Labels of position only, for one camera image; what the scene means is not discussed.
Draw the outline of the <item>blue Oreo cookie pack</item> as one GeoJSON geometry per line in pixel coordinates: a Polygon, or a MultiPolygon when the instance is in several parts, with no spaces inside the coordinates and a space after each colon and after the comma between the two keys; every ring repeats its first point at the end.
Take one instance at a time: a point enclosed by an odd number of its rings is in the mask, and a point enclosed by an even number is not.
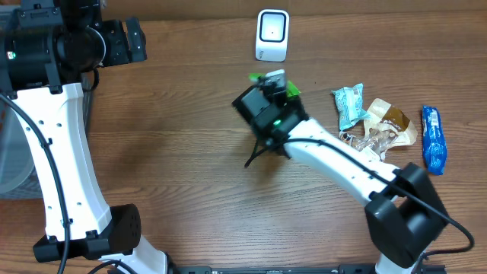
{"type": "Polygon", "coordinates": [[[447,162],[447,143],[436,107],[422,106],[422,154],[428,171],[443,175],[447,162]]]}

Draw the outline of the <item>green snack packet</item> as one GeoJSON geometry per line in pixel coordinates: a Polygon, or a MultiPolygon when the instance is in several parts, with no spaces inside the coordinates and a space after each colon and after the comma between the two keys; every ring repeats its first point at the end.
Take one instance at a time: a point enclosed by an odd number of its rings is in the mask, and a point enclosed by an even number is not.
{"type": "MultiPolygon", "coordinates": [[[[257,83],[260,78],[263,78],[265,74],[262,73],[250,73],[249,79],[253,83],[257,83]]],[[[298,96],[301,92],[299,89],[294,85],[292,81],[287,80],[287,88],[286,88],[286,95],[287,97],[295,97],[298,96]]]]}

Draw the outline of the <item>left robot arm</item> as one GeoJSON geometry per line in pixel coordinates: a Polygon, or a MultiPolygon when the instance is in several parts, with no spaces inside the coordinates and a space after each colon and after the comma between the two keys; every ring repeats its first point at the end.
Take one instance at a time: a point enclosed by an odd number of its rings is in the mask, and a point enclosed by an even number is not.
{"type": "Polygon", "coordinates": [[[137,207],[110,206],[92,164],[82,76],[147,58],[137,18],[102,18],[101,1],[23,1],[1,8],[1,99],[27,138],[46,214],[41,263],[79,256],[121,273],[170,272],[142,235],[137,207]]]}

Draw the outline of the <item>light teal snack packet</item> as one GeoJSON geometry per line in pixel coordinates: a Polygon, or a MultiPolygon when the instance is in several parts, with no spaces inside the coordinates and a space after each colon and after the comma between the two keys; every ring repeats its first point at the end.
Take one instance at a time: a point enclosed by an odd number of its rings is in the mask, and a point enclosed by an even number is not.
{"type": "Polygon", "coordinates": [[[370,119],[370,114],[363,109],[363,87],[359,83],[353,87],[343,87],[331,91],[339,112],[339,130],[345,131],[355,126],[360,120],[370,119]]]}

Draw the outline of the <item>brown paper bread bag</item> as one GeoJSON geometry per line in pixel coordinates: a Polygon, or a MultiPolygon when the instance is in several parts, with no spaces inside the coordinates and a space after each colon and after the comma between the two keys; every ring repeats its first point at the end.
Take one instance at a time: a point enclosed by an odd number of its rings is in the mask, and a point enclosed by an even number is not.
{"type": "Polygon", "coordinates": [[[415,143],[418,131],[399,108],[376,98],[367,112],[363,138],[341,131],[339,139],[372,161],[383,161],[391,148],[415,143]]]}

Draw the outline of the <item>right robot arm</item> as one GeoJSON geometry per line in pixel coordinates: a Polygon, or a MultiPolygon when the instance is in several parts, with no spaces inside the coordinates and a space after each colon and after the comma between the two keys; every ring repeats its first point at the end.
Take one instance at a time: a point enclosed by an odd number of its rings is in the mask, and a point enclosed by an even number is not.
{"type": "Polygon", "coordinates": [[[367,158],[309,117],[298,96],[273,84],[250,86],[232,105],[264,149],[312,167],[358,200],[381,253],[377,273],[422,272],[426,250],[447,225],[447,211],[422,168],[367,158]]]}

